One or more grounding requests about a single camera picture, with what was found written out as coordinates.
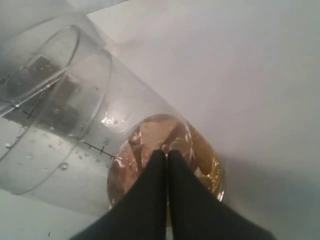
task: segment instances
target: measuring cup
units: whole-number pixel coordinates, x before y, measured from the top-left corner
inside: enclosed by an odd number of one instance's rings
[[[0,188],[13,194],[100,216],[161,148],[180,150],[223,198],[223,169],[208,142],[78,26],[0,79],[0,116]]]

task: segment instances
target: transparent cylinder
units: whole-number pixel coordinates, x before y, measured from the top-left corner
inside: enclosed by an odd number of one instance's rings
[[[64,26],[30,55],[0,78],[2,189],[100,216],[153,150],[178,149],[222,200],[223,169],[208,142],[86,31]]]

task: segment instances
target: water droplet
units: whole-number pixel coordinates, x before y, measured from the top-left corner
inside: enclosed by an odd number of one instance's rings
[[[67,169],[69,168],[69,164],[66,163],[66,162],[63,162],[63,163],[61,163],[61,164],[59,165],[58,168],[59,168],[61,171],[65,171],[65,170],[67,170]]]
[[[26,156],[27,159],[33,159],[34,158],[34,155],[32,155],[31,153],[29,153],[27,156]]]
[[[6,143],[4,146],[5,146],[6,149],[11,149],[12,148],[12,144],[11,143]]]

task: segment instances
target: plastic container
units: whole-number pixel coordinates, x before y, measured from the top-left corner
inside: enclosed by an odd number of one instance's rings
[[[0,188],[100,216],[162,148],[180,150],[222,200],[223,169],[211,146],[103,49],[94,28],[64,25],[37,49],[32,33],[0,56]]]

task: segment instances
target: amber liquid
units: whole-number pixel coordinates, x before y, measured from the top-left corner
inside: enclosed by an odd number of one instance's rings
[[[165,153],[179,150],[201,183],[222,200],[223,169],[211,145],[189,123],[158,114],[144,119],[115,156],[107,179],[107,193],[112,206],[132,187],[156,149]]]

